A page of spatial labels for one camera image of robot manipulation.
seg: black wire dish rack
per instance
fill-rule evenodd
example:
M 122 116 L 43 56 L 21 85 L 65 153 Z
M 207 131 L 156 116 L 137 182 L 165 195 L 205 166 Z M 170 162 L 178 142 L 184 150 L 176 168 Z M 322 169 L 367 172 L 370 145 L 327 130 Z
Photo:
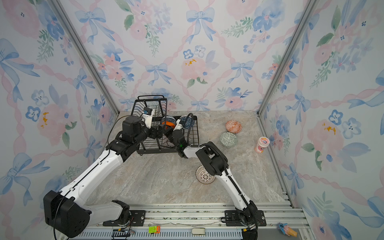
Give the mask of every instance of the black wire dish rack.
M 163 95 L 143 95 L 138 96 L 137 100 L 133 104 L 131 115 L 142 116 L 144 107 L 153 109 L 152 117 L 152 127 L 157 127 L 161 125 L 161 120 L 167 117 L 167 99 Z M 178 120 L 181 116 L 172 116 Z M 191 145 L 199 144 L 199 130 L 197 126 L 197 116 L 194 116 L 194 124 L 190 129 L 189 139 L 187 139 L 188 129 L 183 128 L 183 133 L 185 139 Z M 144 140 L 137 153 L 140 155 L 150 154 L 150 153 L 165 153 L 165 152 L 176 152 L 175 146 L 170 142 L 170 140 L 163 135 L 161 139 L 151 139 L 147 138 Z

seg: bowl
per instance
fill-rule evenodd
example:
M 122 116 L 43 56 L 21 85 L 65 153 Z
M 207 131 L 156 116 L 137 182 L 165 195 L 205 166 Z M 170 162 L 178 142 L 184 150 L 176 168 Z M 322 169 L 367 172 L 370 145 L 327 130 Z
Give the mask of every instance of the bowl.
M 220 136 L 220 142 L 225 147 L 234 147 L 237 144 L 237 137 L 231 132 L 224 132 Z

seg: marble floor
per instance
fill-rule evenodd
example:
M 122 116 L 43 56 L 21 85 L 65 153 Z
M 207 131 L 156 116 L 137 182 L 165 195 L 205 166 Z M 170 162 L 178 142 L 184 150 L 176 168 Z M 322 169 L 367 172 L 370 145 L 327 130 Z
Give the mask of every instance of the marble floor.
M 254 202 L 284 201 L 282 189 L 267 152 L 258 154 L 254 147 L 261 131 L 253 111 L 199 111 L 200 143 L 212 141 L 228 158 L 234 178 Z M 187 112 L 168 112 L 181 116 Z M 130 115 L 121 112 L 120 116 Z M 111 133 L 111 140 L 121 131 L 122 118 Z M 237 134 L 238 144 L 226 148 L 220 135 L 225 123 L 239 121 L 243 130 Z M 233 204 L 219 181 L 205 185 L 196 179 L 201 165 L 197 158 L 180 158 L 177 153 L 144 154 L 136 152 L 116 168 L 96 188 L 87 204 L 104 204 L 118 199 L 127 204 L 224 203 Z

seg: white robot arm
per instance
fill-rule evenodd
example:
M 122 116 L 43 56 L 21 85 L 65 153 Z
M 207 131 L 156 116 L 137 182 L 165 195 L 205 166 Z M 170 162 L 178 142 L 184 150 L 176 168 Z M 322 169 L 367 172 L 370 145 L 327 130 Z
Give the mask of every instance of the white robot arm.
M 151 127 L 150 108 L 144 109 L 143 118 L 144 122 L 137 116 L 128 116 L 123 122 L 123 131 L 92 165 L 59 192 L 50 191 L 45 195 L 43 203 L 47 224 L 71 238 L 79 235 L 87 226 L 100 222 L 114 220 L 121 226 L 128 224 L 131 220 L 129 205 L 121 201 L 114 200 L 100 205 L 85 203 L 106 176 L 125 162 L 143 140 L 147 137 L 160 138 L 164 133 L 181 157 L 199 158 L 207 172 L 223 184 L 234 202 L 241 223 L 247 227 L 247 234 L 257 231 L 257 207 L 239 187 L 229 169 L 227 158 L 215 144 L 208 142 L 189 146 L 179 122 L 175 129 L 169 128 L 166 132 Z

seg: black mounting bracket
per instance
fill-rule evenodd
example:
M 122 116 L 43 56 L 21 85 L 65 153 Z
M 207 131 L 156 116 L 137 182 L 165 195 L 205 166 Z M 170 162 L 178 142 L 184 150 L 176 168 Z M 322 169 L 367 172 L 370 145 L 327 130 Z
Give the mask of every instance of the black mounting bracket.
M 130 210 L 131 216 L 133 217 L 131 226 L 132 227 L 142 227 L 144 226 L 145 220 L 145 210 Z M 103 222 L 104 227 L 121 227 L 117 224 L 116 221 L 106 221 Z
M 236 210 L 226 210 L 224 211 L 224 214 L 225 217 L 221 218 L 221 222 L 225 223 L 227 227 L 244 226 L 243 224 L 241 224 L 239 214 Z M 259 227 L 266 226 L 265 216 L 262 210 L 257 210 L 256 221 Z

